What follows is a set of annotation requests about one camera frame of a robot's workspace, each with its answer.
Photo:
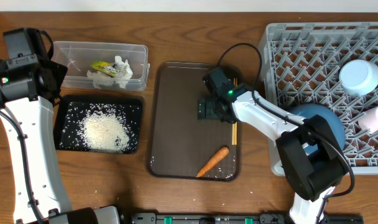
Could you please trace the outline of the wooden chopstick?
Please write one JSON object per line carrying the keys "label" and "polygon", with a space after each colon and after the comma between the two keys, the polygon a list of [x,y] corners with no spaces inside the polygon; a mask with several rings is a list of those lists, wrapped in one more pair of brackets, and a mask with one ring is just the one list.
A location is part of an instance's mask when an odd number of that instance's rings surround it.
{"label": "wooden chopstick", "polygon": [[232,145],[233,146],[237,145],[237,124],[236,123],[232,125]]}
{"label": "wooden chopstick", "polygon": [[[237,78],[234,78],[234,86],[237,86]],[[232,130],[232,145],[237,145],[237,123],[233,124],[233,130]]]}

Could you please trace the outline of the orange carrot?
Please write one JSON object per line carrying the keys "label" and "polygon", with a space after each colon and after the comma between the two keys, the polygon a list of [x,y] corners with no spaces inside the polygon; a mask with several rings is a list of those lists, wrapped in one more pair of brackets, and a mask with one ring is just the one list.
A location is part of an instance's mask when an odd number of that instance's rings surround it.
{"label": "orange carrot", "polygon": [[222,147],[218,150],[209,161],[200,169],[197,173],[196,178],[203,177],[208,171],[210,171],[216,164],[222,161],[229,154],[228,147]]}

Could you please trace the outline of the white tissue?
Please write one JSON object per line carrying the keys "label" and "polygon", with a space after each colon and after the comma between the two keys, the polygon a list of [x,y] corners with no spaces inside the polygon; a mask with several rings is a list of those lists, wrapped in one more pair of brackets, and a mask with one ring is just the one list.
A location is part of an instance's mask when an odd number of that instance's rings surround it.
{"label": "white tissue", "polygon": [[95,69],[93,69],[93,72],[88,70],[86,73],[87,77],[93,81],[94,87],[99,89],[101,89],[102,86],[112,86],[114,84],[117,84],[119,88],[125,88],[134,74],[128,60],[123,61],[120,56],[115,56],[114,62],[110,63],[117,65],[117,75],[115,77],[109,77]]}

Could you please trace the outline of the dark blue plate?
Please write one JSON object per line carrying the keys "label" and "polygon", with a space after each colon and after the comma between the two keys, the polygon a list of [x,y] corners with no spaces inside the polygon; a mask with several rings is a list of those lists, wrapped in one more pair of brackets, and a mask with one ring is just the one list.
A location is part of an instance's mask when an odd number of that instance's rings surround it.
{"label": "dark blue plate", "polygon": [[314,115],[323,117],[330,125],[330,128],[340,146],[340,149],[344,149],[344,144],[346,141],[344,126],[339,117],[335,115],[329,108],[322,105],[306,104],[290,108],[288,112],[303,116],[307,119],[312,118]]}

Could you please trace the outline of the yellow green snack wrapper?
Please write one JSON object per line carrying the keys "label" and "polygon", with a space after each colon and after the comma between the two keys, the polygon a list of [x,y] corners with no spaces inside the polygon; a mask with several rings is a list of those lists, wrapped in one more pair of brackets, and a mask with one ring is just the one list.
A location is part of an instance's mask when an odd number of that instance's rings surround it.
{"label": "yellow green snack wrapper", "polygon": [[115,63],[95,61],[90,64],[90,67],[98,72],[101,72],[109,77],[115,77],[117,75]]}

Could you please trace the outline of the light blue bowl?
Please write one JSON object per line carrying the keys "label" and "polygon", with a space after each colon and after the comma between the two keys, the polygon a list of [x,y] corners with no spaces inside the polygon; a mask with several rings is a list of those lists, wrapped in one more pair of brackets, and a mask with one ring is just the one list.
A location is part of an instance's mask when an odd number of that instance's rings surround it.
{"label": "light blue bowl", "polygon": [[352,60],[340,70],[339,81],[348,95],[366,95],[378,85],[378,66],[365,60]]}

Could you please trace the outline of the white cup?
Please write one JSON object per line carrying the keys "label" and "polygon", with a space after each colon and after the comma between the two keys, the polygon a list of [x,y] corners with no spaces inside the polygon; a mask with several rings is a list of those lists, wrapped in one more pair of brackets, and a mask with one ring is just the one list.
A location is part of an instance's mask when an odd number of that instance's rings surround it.
{"label": "white cup", "polygon": [[367,110],[363,116],[358,120],[359,126],[362,130],[368,130],[373,134],[378,131],[378,107]]}

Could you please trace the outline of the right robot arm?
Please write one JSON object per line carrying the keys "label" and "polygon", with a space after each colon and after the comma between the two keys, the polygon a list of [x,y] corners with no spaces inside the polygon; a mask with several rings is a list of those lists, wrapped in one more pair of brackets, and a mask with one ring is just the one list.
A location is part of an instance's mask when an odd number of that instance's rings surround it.
{"label": "right robot arm", "polygon": [[211,98],[198,103],[199,119],[250,124],[273,140],[284,175],[295,192],[289,216],[294,223],[321,223],[335,187],[353,171],[327,120],[285,111],[245,84],[235,85],[217,67],[203,77]]}

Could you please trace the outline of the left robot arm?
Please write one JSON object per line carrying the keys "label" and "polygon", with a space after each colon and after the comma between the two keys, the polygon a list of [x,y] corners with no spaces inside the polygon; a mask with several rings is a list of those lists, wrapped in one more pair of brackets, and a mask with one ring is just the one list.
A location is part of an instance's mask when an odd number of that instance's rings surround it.
{"label": "left robot arm", "polygon": [[14,223],[120,223],[115,206],[74,210],[64,188],[53,138],[53,107],[67,67],[52,61],[44,30],[3,34],[0,118],[7,134],[15,184]]}

